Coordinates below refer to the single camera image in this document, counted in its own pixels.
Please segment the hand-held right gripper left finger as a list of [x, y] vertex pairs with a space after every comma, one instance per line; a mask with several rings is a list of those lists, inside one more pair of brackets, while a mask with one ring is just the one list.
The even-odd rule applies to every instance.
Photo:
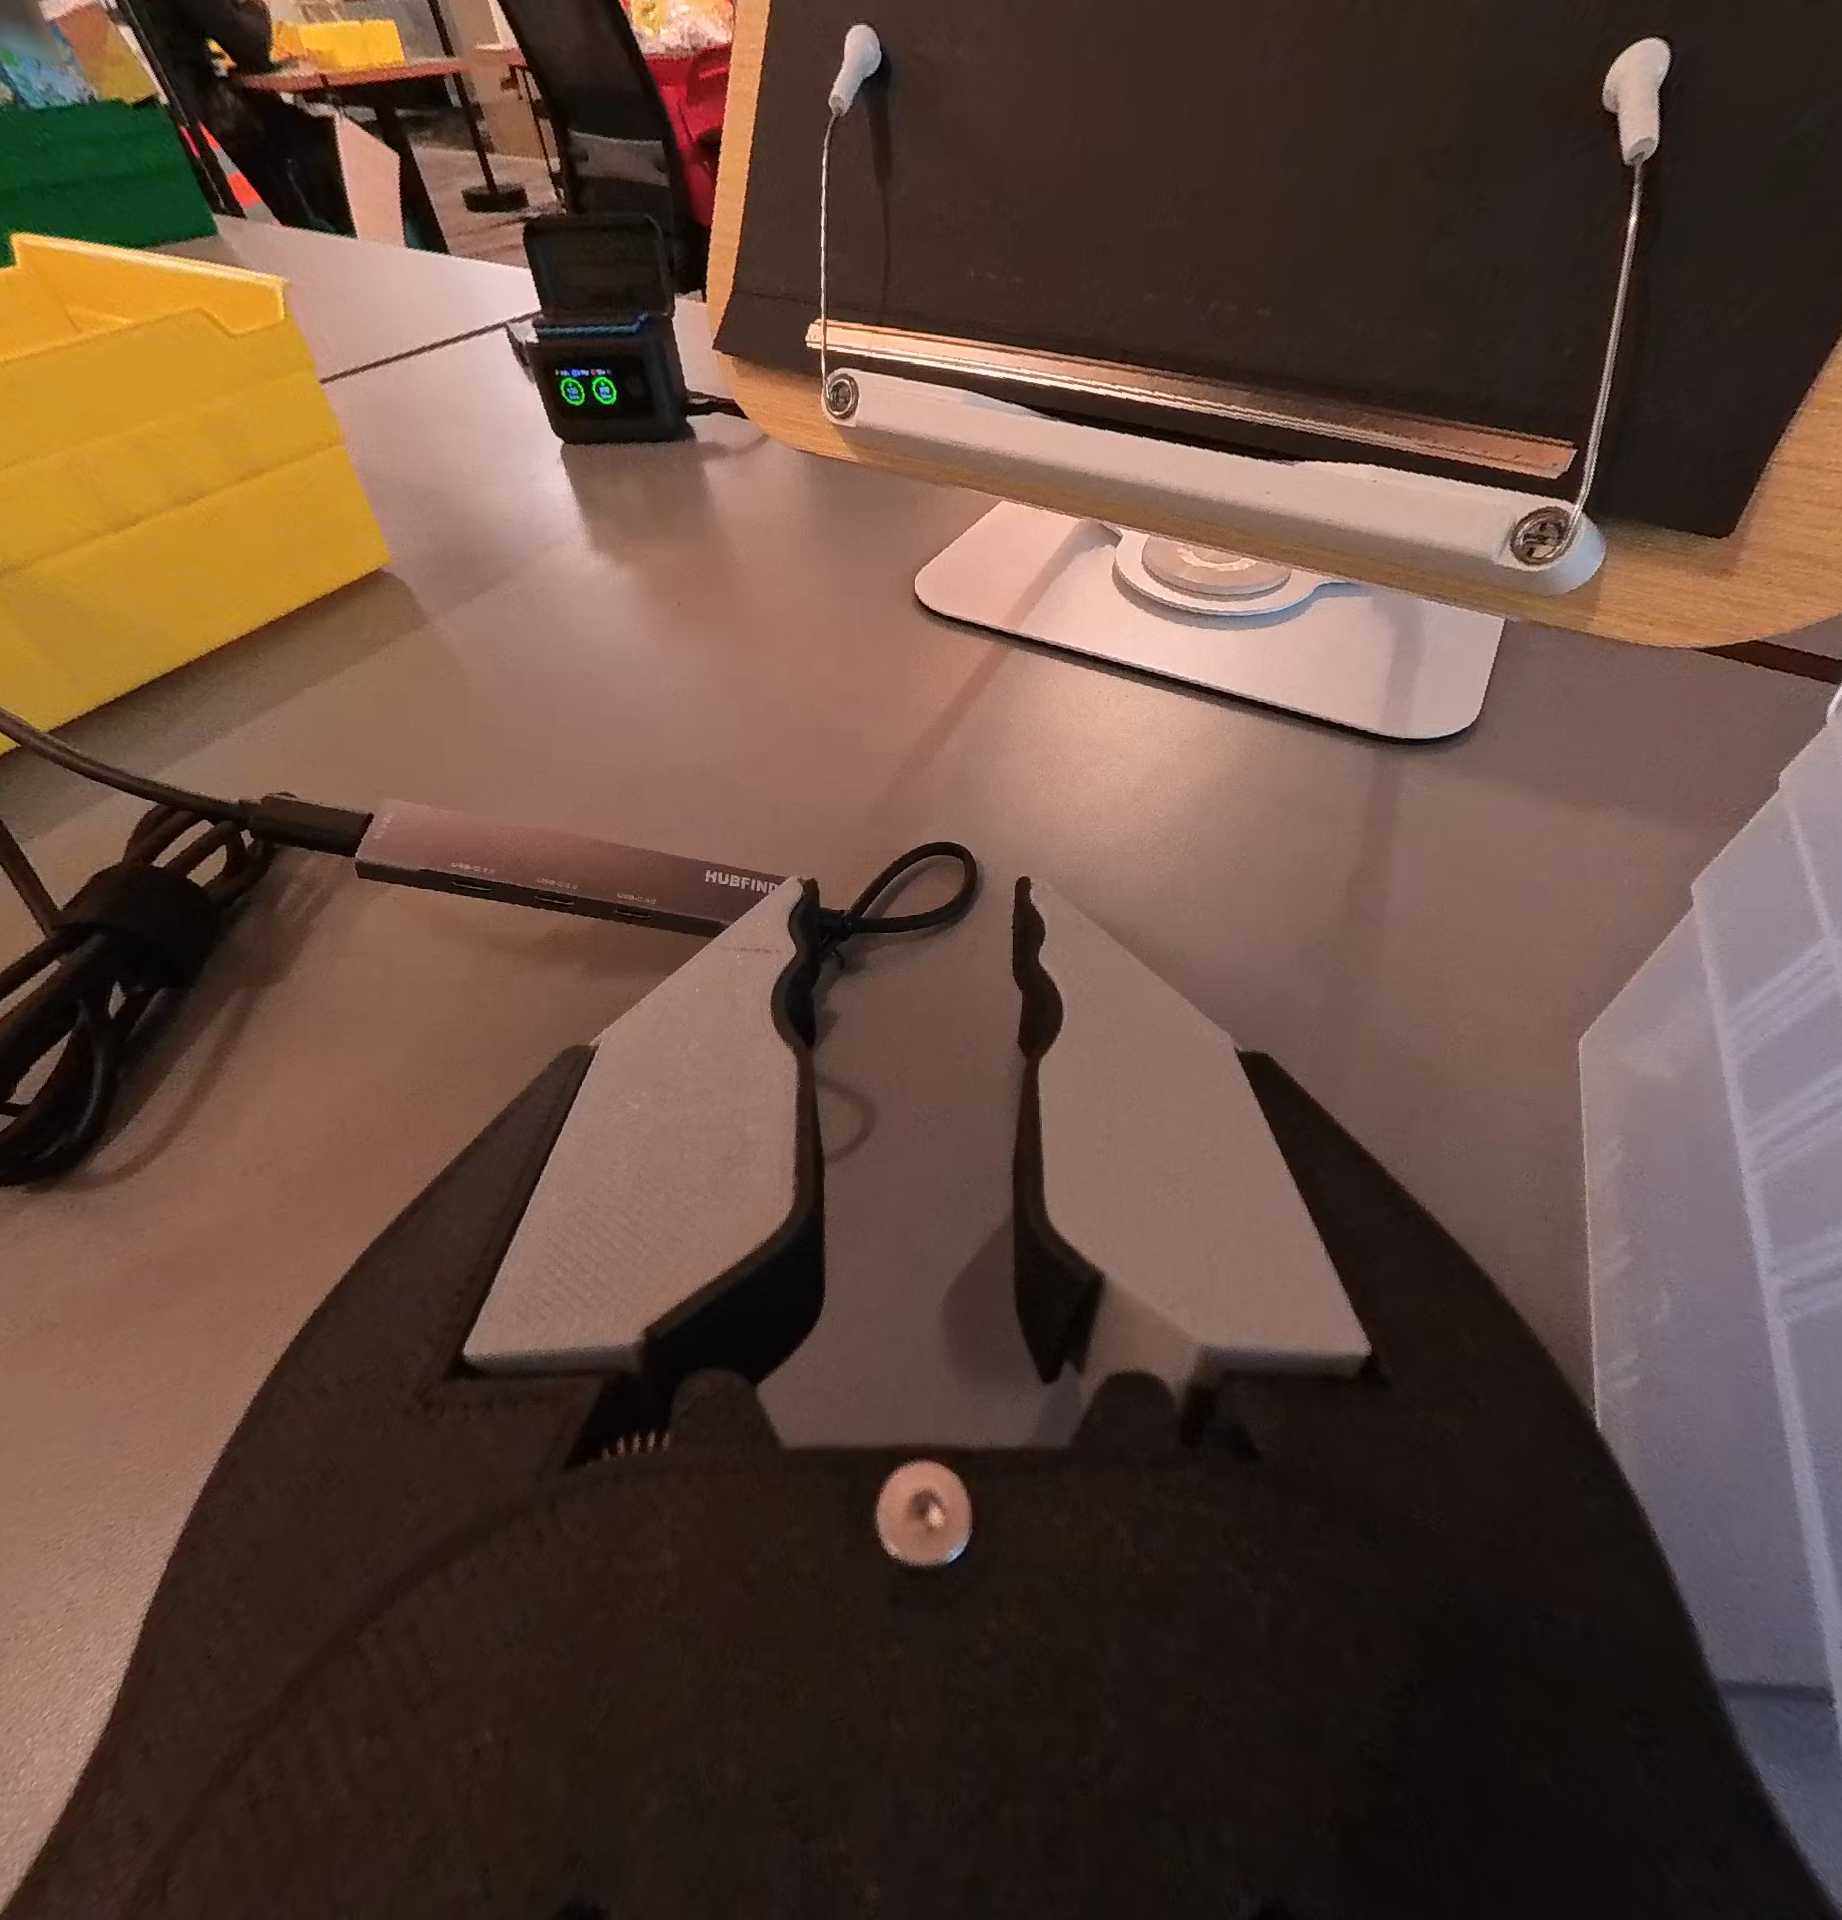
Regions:
[[463, 1358], [764, 1378], [821, 1312], [819, 893], [800, 876], [590, 1048]]

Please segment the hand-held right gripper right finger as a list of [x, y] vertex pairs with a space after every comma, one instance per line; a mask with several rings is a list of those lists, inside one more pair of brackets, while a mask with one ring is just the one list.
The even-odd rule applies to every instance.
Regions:
[[1234, 1038], [1051, 883], [1013, 890], [1013, 1305], [1040, 1380], [1176, 1399], [1372, 1343]]

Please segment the grey usb hub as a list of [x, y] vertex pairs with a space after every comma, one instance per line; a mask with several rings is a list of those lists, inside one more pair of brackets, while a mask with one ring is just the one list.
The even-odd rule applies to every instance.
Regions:
[[526, 828], [405, 801], [372, 812], [352, 860], [372, 881], [704, 939], [788, 881], [568, 828]]

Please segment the clear plastic organizer box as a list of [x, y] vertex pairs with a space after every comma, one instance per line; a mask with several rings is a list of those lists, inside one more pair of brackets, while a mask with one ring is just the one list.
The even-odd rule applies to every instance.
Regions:
[[1842, 1827], [1842, 684], [1580, 1043], [1592, 1403], [1724, 1690]]

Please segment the thin black rod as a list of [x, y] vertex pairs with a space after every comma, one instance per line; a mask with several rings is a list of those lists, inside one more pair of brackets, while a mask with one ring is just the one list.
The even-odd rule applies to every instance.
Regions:
[[42, 935], [52, 935], [60, 923], [60, 911], [56, 900], [51, 898], [46, 881], [42, 879], [35, 862], [25, 856], [16, 833], [6, 826], [5, 817], [0, 814], [0, 871], [16, 890], [24, 908], [28, 911], [29, 921], [40, 927]]

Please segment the black charging case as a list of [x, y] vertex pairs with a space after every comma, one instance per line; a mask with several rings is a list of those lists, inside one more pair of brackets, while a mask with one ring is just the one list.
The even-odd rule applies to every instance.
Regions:
[[645, 213], [538, 213], [526, 223], [537, 310], [509, 346], [562, 443], [667, 443], [693, 434], [672, 332], [671, 250]]

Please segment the yellow plastic bin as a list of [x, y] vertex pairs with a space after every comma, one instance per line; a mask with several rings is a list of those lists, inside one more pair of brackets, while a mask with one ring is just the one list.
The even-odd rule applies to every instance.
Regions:
[[2, 708], [63, 726], [389, 563], [284, 276], [10, 248]]

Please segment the black sheet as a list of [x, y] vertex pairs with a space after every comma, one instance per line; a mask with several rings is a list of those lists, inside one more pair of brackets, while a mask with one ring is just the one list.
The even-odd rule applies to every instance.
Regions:
[[1581, 443], [1628, 224], [1608, 67], [1664, 39], [1592, 508], [1724, 539], [1842, 337], [1842, 5], [771, 5], [718, 345], [832, 320]]

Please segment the black mesh office chair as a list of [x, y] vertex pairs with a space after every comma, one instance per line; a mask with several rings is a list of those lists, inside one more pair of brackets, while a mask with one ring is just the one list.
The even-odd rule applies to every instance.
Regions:
[[501, 1], [549, 109], [559, 197], [583, 219], [642, 215], [679, 295], [706, 292], [712, 168], [678, 131], [620, 1]]

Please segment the green plastic bin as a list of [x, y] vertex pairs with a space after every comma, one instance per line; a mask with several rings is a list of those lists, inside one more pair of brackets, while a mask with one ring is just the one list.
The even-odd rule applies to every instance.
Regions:
[[0, 266], [16, 231], [153, 248], [210, 237], [215, 210], [155, 100], [2, 108]]

